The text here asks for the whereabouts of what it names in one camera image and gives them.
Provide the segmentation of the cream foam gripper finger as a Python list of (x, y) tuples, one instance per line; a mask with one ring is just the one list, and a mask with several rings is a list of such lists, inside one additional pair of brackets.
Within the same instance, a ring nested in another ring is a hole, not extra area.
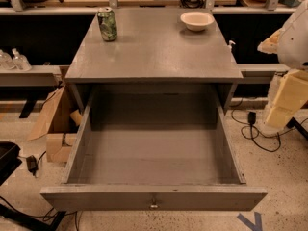
[(283, 129), (308, 101), (308, 72), (293, 69), (276, 73), (269, 84), (268, 104), (264, 109), (265, 129)]
[(280, 33), (280, 29), (275, 31), (270, 37), (258, 45), (257, 50), (265, 54), (276, 54)]

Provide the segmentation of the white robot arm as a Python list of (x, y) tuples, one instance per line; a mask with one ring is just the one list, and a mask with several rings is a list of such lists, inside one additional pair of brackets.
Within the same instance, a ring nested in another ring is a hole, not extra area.
[(281, 29), (261, 42), (258, 50), (276, 54), (289, 68), (283, 75), (276, 73), (269, 84), (261, 130), (274, 134), (282, 131), (308, 101), (308, 1), (298, 6)]

